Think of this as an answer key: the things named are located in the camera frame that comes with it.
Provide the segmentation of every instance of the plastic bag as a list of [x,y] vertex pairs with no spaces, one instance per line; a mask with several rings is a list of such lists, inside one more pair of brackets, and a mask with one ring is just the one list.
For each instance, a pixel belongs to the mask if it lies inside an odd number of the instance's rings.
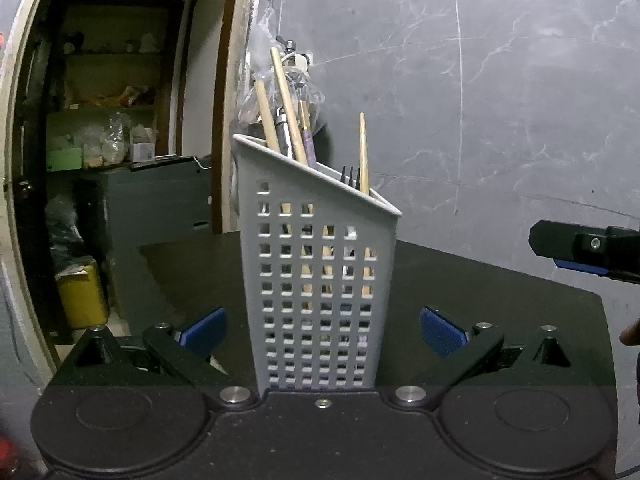
[[58,194],[45,208],[49,249],[57,276],[77,274],[91,261],[78,231],[78,215],[73,201]]
[[109,131],[102,142],[105,164],[120,164],[127,155],[131,118],[122,112],[109,116]]

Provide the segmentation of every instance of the wooden stick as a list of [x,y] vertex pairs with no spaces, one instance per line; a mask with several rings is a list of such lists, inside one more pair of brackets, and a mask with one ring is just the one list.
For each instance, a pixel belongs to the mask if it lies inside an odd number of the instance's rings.
[[305,147],[304,144],[302,144],[302,136],[300,136],[300,129],[298,128],[296,111],[293,109],[293,102],[291,101],[291,94],[289,93],[289,85],[287,85],[287,79],[284,75],[282,60],[280,59],[280,51],[277,47],[272,46],[270,53],[271,62],[273,63],[273,71],[275,72],[276,80],[278,81],[278,88],[280,89],[280,95],[282,96],[282,106],[284,107],[284,113],[287,116],[289,135],[291,136],[291,143],[293,144],[293,154],[298,162],[306,166]]
[[264,138],[267,140],[267,146],[274,152],[280,153],[276,125],[271,115],[267,91],[264,89],[264,82],[261,79],[258,79],[258,81],[254,83],[254,90],[255,96],[258,98],[258,105],[260,106],[260,117],[262,117],[262,127],[264,129]]
[[369,194],[369,158],[367,156],[367,131],[364,113],[360,113],[360,190]]

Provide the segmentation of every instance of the black table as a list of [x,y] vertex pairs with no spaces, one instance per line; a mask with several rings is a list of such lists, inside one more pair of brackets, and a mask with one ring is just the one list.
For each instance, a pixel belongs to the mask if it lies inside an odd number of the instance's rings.
[[[237,380],[254,384],[239,233],[140,250],[174,309],[169,322],[225,307],[228,334],[214,355]],[[396,244],[379,384],[404,384],[439,361],[420,336],[418,314],[425,305],[453,314],[464,328],[491,322],[504,330],[507,344],[525,344],[541,325],[555,325],[593,379],[613,386],[607,390],[615,395],[611,342],[599,296],[402,241]],[[161,320],[167,319],[150,319],[149,324]]]

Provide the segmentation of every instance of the green box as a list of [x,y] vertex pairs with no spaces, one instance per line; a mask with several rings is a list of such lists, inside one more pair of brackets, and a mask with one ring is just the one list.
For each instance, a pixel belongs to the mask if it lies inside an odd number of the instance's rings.
[[80,170],[82,148],[65,148],[47,152],[47,171]]

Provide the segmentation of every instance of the blue gripper pad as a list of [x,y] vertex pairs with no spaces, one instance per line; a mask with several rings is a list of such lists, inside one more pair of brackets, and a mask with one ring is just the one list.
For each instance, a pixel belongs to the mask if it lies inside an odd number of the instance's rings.
[[428,306],[420,311],[420,332],[422,339],[440,357],[446,357],[467,343],[463,330],[441,317]]
[[178,343],[203,359],[211,355],[226,335],[226,312],[217,308],[180,333]]
[[587,264],[578,264],[576,262],[568,262],[566,260],[554,260],[556,267],[561,269],[577,270],[578,272],[588,272],[589,274],[597,274],[598,276],[606,276],[609,269],[604,267],[595,267]]

